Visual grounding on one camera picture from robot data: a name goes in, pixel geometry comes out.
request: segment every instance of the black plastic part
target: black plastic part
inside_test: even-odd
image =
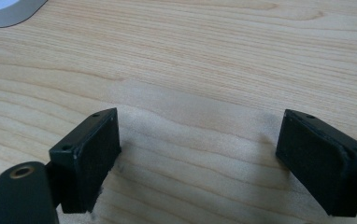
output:
[[[276,155],[328,215],[356,216],[356,140],[311,115],[286,110]]]
[[[0,175],[0,224],[59,223],[44,164],[16,165]]]
[[[54,195],[54,203],[61,203],[65,213],[92,212],[120,153],[116,108],[85,119],[50,150],[50,178],[62,180],[61,185],[51,184],[61,191]]]

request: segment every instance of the wood grain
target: wood grain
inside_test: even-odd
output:
[[[122,154],[62,223],[357,223],[274,156],[285,108],[357,139],[357,1],[49,0],[0,29],[0,174],[109,107]]]

